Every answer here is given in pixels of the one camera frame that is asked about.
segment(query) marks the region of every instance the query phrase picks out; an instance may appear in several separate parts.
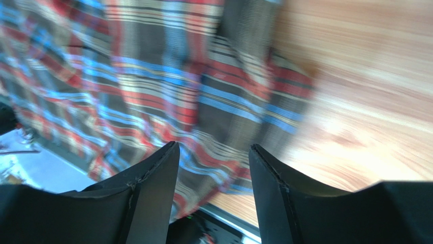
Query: crumpled cloth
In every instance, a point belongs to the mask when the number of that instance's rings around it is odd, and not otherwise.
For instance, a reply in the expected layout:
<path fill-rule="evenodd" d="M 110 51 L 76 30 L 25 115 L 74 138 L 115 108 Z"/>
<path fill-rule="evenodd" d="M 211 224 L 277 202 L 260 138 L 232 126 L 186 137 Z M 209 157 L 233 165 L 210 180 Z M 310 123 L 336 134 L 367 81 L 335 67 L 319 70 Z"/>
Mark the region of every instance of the crumpled cloth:
<path fill-rule="evenodd" d="M 266 0 L 1 0 L 18 119 L 108 178 L 181 143 L 173 214 L 252 192 L 248 148 L 290 142 L 312 82 L 271 48 Z"/>

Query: wooden table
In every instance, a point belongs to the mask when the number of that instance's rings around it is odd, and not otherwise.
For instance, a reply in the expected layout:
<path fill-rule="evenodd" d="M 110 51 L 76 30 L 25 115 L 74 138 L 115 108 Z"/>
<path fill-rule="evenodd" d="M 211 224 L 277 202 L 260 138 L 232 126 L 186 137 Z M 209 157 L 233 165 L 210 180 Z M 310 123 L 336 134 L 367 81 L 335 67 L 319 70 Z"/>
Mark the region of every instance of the wooden table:
<path fill-rule="evenodd" d="M 287 0 L 274 46 L 317 91 L 281 160 L 349 191 L 433 180 L 432 13 L 431 0 Z M 257 225 L 252 196 L 212 203 Z"/>

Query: plaid fabric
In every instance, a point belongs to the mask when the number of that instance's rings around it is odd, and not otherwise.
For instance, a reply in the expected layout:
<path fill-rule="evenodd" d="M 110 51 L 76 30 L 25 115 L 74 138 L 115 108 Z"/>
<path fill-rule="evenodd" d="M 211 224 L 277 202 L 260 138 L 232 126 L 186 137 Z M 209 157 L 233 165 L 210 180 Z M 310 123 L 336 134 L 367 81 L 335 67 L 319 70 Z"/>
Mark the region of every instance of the plaid fabric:
<path fill-rule="evenodd" d="M 251 193 L 249 146 L 278 155 L 311 95 L 270 48 L 275 1 L 0 3 L 0 87 L 20 121 L 95 180 L 181 142 L 178 218 L 219 191 Z"/>

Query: wood grain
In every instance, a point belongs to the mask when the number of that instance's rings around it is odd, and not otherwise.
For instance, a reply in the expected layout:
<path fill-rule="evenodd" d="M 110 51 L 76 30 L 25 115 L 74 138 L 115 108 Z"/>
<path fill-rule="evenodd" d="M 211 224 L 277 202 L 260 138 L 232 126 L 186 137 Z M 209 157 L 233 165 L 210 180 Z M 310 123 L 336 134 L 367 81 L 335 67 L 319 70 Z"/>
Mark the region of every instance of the wood grain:
<path fill-rule="evenodd" d="M 317 86 L 280 158 L 356 191 L 379 180 L 433 180 L 433 2 L 290 0 L 274 46 Z M 213 202 L 257 225 L 251 196 Z"/>

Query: wooden tabletop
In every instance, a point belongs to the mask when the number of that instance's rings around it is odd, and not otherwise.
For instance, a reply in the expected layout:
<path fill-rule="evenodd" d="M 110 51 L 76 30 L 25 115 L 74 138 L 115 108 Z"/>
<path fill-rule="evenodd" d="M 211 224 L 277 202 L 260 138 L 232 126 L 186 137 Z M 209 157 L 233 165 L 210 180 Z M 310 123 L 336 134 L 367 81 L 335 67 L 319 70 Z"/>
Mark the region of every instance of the wooden tabletop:
<path fill-rule="evenodd" d="M 433 180 L 432 13 L 431 0 L 287 0 L 274 46 L 317 90 L 280 160 L 349 191 Z M 257 225 L 252 196 L 212 203 Z"/>

